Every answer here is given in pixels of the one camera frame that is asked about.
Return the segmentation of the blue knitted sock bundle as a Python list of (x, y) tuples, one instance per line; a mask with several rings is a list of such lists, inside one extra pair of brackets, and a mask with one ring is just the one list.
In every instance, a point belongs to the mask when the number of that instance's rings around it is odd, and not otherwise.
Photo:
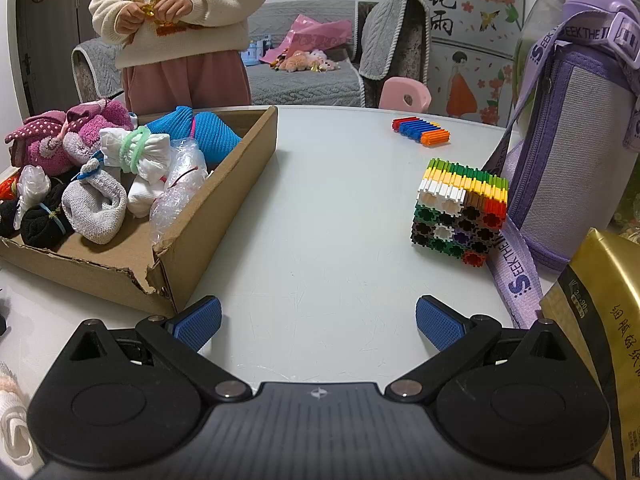
[(242, 138), (212, 112), (195, 113), (191, 107), (177, 106), (160, 118), (148, 122), (152, 133), (166, 133), (171, 140), (198, 142), (207, 167), (216, 168), (236, 148)]

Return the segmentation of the orange plastic bundle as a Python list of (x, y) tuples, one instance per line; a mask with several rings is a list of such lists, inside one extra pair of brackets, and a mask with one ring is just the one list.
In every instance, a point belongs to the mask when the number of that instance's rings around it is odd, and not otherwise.
[(14, 174), (11, 177), (6, 178), (0, 183), (0, 200), (4, 202), (5, 200), (16, 200), (17, 193), (17, 182), (18, 175)]

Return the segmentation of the pink polka dot socks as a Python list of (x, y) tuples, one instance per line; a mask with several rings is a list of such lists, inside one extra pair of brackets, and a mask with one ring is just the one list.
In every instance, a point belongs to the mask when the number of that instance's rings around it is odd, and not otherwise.
[(134, 128), (121, 102), (100, 99), (66, 112), (49, 110), (25, 119), (4, 142), (9, 145), (14, 167), (41, 167), (54, 177), (88, 162), (100, 148), (100, 131), (104, 128)]

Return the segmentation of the brown cardboard box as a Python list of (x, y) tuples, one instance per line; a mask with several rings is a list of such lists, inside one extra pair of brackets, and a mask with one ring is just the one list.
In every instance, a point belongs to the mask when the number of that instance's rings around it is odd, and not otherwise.
[(111, 243), (74, 233), (55, 250), (2, 238), (1, 261), (46, 280), (152, 314), (182, 311), (245, 197), (277, 146), (274, 106), (221, 108), (216, 114), (241, 138), (157, 243), (150, 224), (131, 214)]

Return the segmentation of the gold packaging box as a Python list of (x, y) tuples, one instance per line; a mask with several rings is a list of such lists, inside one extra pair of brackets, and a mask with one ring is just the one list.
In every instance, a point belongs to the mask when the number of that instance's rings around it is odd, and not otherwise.
[(639, 245), (592, 229), (541, 302), (610, 408), (593, 465), (609, 479), (639, 477)]

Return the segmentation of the grey white sock bundle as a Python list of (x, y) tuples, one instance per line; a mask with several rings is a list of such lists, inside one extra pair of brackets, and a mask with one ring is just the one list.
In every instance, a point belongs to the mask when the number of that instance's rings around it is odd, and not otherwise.
[(62, 208), (74, 231), (89, 242), (106, 245), (124, 223), (127, 210), (125, 188), (92, 158), (66, 186)]

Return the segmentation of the clear plastic wrapped bundle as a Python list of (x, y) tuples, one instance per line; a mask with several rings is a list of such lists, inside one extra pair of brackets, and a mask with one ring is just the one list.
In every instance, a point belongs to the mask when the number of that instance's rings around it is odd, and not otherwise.
[(158, 244), (208, 177), (205, 156), (193, 138), (171, 142), (164, 190), (151, 205), (151, 243)]

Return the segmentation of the black sock bundle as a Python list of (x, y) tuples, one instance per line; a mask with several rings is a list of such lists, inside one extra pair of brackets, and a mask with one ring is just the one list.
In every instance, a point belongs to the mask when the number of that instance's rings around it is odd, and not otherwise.
[(27, 246), (40, 249), (56, 249), (74, 232), (62, 207), (62, 196), (67, 184), (58, 179), (46, 196), (24, 213), (21, 226), (14, 228), (18, 200), (1, 203), (1, 236), (19, 235)]

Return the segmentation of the white socks green tie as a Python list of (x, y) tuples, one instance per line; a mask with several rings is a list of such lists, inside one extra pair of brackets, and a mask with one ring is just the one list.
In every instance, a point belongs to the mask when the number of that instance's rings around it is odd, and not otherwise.
[(147, 126), (134, 130), (103, 128), (100, 149), (104, 164), (132, 174), (128, 191), (128, 210), (136, 218), (147, 217), (153, 203), (165, 189), (171, 165), (171, 138), (167, 133), (152, 133)]

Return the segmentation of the purple water bottle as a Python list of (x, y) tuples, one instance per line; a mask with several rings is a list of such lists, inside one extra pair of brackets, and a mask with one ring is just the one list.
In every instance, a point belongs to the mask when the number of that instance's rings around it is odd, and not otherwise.
[(632, 0), (565, 0), (562, 21), (529, 49), (513, 110), (532, 101), (526, 136), (503, 135), (485, 169), (509, 180), (489, 270), (517, 328), (538, 318), (538, 266), (562, 271), (592, 228), (614, 217), (639, 153), (639, 10)]

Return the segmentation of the pink plastic chair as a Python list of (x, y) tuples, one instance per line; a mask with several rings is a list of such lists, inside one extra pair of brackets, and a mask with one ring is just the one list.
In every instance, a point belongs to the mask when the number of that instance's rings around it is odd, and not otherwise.
[(381, 110), (424, 114), (431, 102), (431, 92), (422, 82), (407, 77), (390, 77), (383, 84), (378, 107)]

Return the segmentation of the grey sofa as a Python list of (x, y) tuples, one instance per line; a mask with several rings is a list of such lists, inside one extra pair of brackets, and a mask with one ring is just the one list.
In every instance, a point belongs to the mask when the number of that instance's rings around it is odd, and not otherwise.
[[(272, 64), (245, 67), (250, 104), (378, 107), (390, 77), (427, 83), (431, 33), (423, 0), (298, 0), (268, 3), (250, 18), (250, 39), (283, 40), (303, 14), (320, 23), (349, 20), (352, 40), (331, 50), (297, 51)], [(81, 101), (125, 101), (119, 47), (100, 38), (74, 47), (72, 67)]]

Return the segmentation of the child in cream sweater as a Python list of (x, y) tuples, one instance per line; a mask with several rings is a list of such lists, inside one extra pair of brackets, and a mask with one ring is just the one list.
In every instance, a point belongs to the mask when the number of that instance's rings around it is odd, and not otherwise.
[(91, 0), (92, 26), (119, 47), (128, 110), (250, 104), (241, 54), (248, 19), (266, 0)]

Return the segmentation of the decorated refrigerator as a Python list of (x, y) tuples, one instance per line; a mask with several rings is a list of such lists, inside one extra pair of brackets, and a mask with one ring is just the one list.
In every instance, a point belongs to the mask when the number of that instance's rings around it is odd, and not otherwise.
[(424, 0), (431, 25), (433, 114), (503, 126), (525, 0)]

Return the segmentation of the pink plastic bag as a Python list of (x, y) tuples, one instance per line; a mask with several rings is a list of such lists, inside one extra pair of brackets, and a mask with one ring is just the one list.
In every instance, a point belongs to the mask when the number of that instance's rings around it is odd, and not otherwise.
[(282, 42), (269, 49), (259, 61), (272, 64), (277, 58), (290, 58), (297, 51), (331, 50), (352, 40), (352, 22), (341, 20), (320, 23), (299, 14)]

